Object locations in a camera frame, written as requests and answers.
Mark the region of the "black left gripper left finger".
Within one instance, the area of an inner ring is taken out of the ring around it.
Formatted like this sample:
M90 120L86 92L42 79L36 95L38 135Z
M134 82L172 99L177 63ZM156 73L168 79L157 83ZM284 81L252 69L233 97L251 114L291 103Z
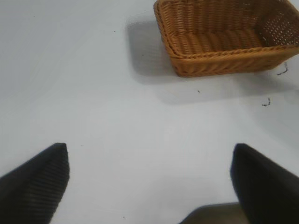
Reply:
M55 143L0 179L2 224L49 224L70 178L67 146Z

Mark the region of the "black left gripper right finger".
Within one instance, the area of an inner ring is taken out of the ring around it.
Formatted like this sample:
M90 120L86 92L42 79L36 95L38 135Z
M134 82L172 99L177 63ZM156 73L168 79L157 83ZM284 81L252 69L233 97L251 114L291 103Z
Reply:
M236 144L230 175L251 224L297 224L299 178L254 148Z

